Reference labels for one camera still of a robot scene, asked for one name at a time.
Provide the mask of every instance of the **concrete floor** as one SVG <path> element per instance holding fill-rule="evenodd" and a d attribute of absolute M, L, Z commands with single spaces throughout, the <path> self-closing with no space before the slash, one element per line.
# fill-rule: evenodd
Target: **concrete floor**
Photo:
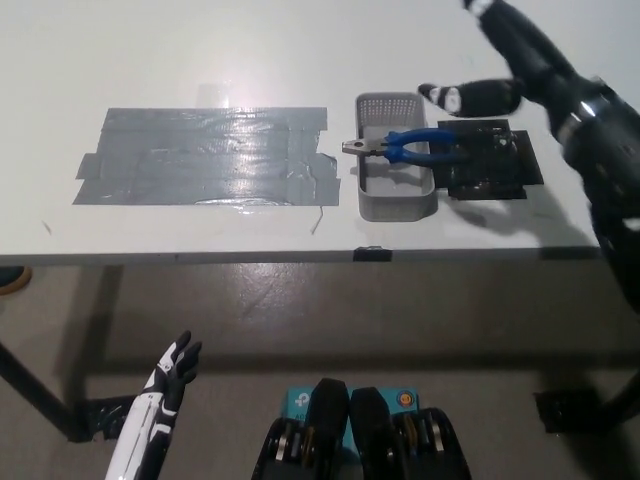
<path fill-rule="evenodd" d="M 325 375 L 416 387 L 476 480 L 640 478 L 640 422 L 546 435 L 532 398 L 606 396 L 637 366 L 640 325 L 600 262 L 39 268 L 0 299 L 0 339 L 68 402 L 138 391 L 187 328 L 203 360 L 165 480 L 249 479 L 286 388 Z M 103 478 L 112 442 L 66 442 L 2 381 L 0 401 L 0 478 Z"/>

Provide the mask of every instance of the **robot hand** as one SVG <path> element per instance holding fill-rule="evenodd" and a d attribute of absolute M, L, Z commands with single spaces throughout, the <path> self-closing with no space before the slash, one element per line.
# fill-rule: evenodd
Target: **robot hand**
<path fill-rule="evenodd" d="M 513 79 L 457 87 L 424 84 L 430 102 L 457 117 L 513 113 L 538 103 L 566 162 L 583 180 L 594 231 L 631 306 L 640 312 L 640 116 L 602 80 L 581 77 L 549 38 L 504 0 L 464 0 Z"/>
<path fill-rule="evenodd" d="M 196 378 L 202 343 L 184 332 L 164 353 L 135 399 L 111 458 L 106 480 L 156 480 L 171 443 L 187 384 Z"/>

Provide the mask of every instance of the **black metal frame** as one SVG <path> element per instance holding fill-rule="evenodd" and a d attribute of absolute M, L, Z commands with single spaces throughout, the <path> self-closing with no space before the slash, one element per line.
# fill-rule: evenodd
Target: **black metal frame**
<path fill-rule="evenodd" d="M 90 442 L 96 433 L 105 440 L 118 438 L 135 395 L 83 400 L 64 405 L 0 343 L 0 377 L 29 402 L 70 442 Z"/>
<path fill-rule="evenodd" d="M 615 397 L 602 402 L 595 389 L 535 395 L 547 433 L 604 435 L 640 414 L 640 371 Z"/>

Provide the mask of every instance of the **blue box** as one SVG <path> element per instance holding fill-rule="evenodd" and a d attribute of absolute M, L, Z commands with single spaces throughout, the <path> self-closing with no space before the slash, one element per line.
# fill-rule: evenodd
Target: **blue box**
<path fill-rule="evenodd" d="M 353 390 L 355 389 L 349 388 L 349 396 Z M 304 422 L 312 391 L 313 387 L 298 387 L 287 390 L 287 396 L 282 405 L 282 416 Z M 378 391 L 389 405 L 391 415 L 419 410 L 418 392 L 415 388 L 378 388 Z M 342 447 L 346 457 L 343 459 L 345 463 L 359 463 L 360 454 L 353 440 L 350 420 L 347 422 Z"/>

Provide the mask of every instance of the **gray plastic basket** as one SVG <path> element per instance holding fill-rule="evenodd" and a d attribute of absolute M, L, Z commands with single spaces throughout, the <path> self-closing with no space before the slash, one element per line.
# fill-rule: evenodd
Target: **gray plastic basket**
<path fill-rule="evenodd" d="M 356 100 L 357 138 L 424 128 L 423 100 L 413 93 L 365 93 Z M 407 147 L 427 152 L 428 144 Z M 360 215 L 370 222 L 415 222 L 438 209 L 433 172 L 414 165 L 390 165 L 384 157 L 358 158 Z"/>

